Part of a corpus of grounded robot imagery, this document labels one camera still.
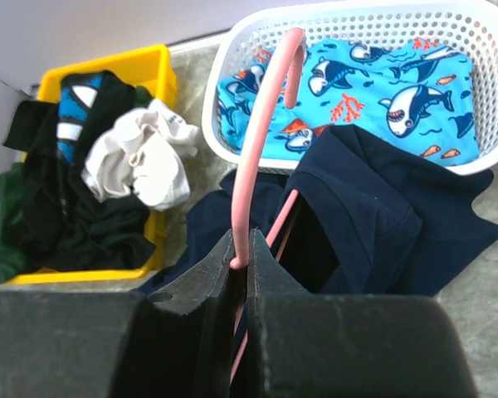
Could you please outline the pink wire hanger front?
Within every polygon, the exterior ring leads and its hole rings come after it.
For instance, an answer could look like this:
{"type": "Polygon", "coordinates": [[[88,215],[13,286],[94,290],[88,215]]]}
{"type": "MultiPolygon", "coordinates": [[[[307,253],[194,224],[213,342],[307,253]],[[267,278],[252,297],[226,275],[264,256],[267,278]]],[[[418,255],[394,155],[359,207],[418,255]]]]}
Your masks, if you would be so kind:
{"type": "Polygon", "coordinates": [[[263,391],[271,388],[271,354],[265,320],[265,301],[273,295],[302,294],[305,289],[279,265],[299,214],[300,194],[292,190],[266,237],[250,230],[251,200],[259,161],[280,94],[291,109],[297,101],[304,62],[305,33],[288,30],[275,49],[247,127],[232,193],[232,240],[234,257],[229,267],[242,278],[246,302],[236,318],[247,320],[247,330],[232,363],[235,374],[247,359],[253,384],[263,391]]]}

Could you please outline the navy blue t shirt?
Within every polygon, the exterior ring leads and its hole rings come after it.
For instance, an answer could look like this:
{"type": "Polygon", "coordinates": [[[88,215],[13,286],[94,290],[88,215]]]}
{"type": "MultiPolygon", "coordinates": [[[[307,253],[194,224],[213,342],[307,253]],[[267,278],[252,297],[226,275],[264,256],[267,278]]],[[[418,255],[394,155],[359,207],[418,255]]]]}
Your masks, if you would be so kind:
{"type": "Polygon", "coordinates": [[[460,176],[354,125],[326,129],[290,176],[256,178],[250,226],[268,233],[292,191],[281,266],[315,294],[433,296],[498,241],[473,201],[493,173],[460,176]]]}

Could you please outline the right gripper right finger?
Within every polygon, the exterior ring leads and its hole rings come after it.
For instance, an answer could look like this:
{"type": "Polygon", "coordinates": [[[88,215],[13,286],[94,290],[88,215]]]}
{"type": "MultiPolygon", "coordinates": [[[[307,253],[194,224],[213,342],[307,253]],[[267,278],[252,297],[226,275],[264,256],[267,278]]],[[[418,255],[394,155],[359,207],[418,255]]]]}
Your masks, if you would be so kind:
{"type": "Polygon", "coordinates": [[[251,397],[475,397],[453,322],[432,299],[304,289],[252,231],[251,397]]]}

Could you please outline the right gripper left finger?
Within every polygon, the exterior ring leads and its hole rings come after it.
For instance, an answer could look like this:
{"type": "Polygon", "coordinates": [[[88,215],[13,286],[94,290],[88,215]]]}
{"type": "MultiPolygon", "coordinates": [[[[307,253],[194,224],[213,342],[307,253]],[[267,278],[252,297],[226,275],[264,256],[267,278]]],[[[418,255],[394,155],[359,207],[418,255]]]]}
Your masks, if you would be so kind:
{"type": "Polygon", "coordinates": [[[152,295],[0,291],[0,397],[226,397],[232,236],[152,295]]]}

